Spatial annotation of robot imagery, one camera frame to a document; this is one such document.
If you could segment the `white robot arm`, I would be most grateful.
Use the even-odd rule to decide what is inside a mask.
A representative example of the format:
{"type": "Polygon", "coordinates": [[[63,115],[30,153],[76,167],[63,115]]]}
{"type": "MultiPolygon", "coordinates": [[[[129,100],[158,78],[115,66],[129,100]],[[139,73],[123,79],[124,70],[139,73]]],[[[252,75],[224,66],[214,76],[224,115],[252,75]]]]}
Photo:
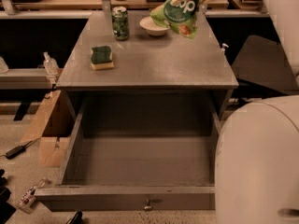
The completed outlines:
{"type": "Polygon", "coordinates": [[[299,224],[299,102],[252,102],[226,120],[215,155],[215,224],[299,224]]]}

